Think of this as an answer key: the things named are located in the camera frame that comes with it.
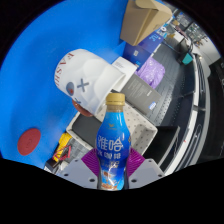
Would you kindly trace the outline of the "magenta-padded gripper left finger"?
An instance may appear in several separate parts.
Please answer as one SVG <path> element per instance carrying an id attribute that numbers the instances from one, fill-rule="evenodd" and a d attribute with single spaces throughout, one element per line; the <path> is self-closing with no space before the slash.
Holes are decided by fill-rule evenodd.
<path id="1" fill-rule="evenodd" d="M 97 188 L 100 165 L 96 150 L 92 149 L 81 159 L 73 159 L 59 176 L 84 188 Z"/>

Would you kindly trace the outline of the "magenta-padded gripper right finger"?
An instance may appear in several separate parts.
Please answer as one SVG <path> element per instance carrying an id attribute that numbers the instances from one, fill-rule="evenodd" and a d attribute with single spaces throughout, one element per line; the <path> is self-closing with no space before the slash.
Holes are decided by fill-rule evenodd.
<path id="1" fill-rule="evenodd" d="M 140 188 L 162 177 L 164 173 L 153 159 L 145 159 L 136 150 L 130 150 L 126 164 L 126 189 Z"/>

